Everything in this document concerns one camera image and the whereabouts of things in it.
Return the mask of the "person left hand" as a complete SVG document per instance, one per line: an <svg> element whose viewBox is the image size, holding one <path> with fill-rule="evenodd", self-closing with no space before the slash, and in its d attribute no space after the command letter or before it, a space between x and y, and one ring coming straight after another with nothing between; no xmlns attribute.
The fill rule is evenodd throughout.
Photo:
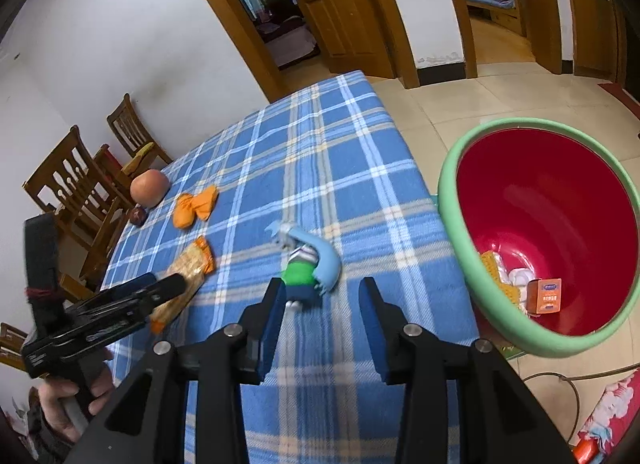
<svg viewBox="0 0 640 464"><path fill-rule="evenodd" d="M105 363L101 364L100 373L89 385L89 389L92 401L88 406L88 412L91 416L96 416L115 390L111 369ZM42 412L47 423L55 434L73 444L81 436L77 415L78 392L77 384L57 377L45 378L38 388Z"/></svg>

